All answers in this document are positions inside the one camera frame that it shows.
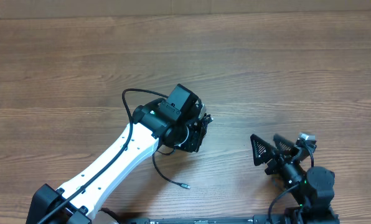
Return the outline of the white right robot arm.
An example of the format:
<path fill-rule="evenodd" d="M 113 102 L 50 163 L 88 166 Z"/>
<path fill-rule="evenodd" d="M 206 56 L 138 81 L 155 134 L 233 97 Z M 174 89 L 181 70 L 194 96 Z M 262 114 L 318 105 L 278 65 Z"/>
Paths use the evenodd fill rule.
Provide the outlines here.
<path fill-rule="evenodd" d="M 314 164 L 316 137 L 300 133 L 295 142 L 275 134 L 274 145 L 256 134 L 250 136 L 254 165 L 266 164 L 266 175 L 277 175 L 284 190 L 270 203 L 266 215 L 254 215 L 254 223 L 339 223 L 331 208 L 334 198 L 335 173 Z M 274 214 L 273 207 L 286 194 L 291 194 L 296 207 Z"/>

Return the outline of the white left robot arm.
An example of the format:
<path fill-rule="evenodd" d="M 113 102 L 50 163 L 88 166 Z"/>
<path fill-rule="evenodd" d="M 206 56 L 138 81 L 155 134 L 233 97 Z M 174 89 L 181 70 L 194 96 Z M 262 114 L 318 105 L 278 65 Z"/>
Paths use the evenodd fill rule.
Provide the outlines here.
<path fill-rule="evenodd" d="M 57 189 L 48 184 L 32 197 L 27 223 L 93 223 L 106 199 L 161 146 L 198 152 L 212 118 L 202 100 L 178 84 L 170 95 L 127 111 L 118 139 L 81 173 Z"/>

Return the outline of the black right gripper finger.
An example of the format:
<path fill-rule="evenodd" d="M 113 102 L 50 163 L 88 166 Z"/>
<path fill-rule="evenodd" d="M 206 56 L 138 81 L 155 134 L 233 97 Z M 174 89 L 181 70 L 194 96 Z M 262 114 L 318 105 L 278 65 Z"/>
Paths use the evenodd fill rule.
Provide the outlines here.
<path fill-rule="evenodd" d="M 252 151 L 253 151 L 253 162 L 255 166 L 266 164 L 276 155 L 277 148 L 262 140 L 256 134 L 250 136 Z"/>
<path fill-rule="evenodd" d="M 295 143 L 280 136 L 279 134 L 275 134 L 273 136 L 273 141 L 280 153 L 297 153 Z"/>

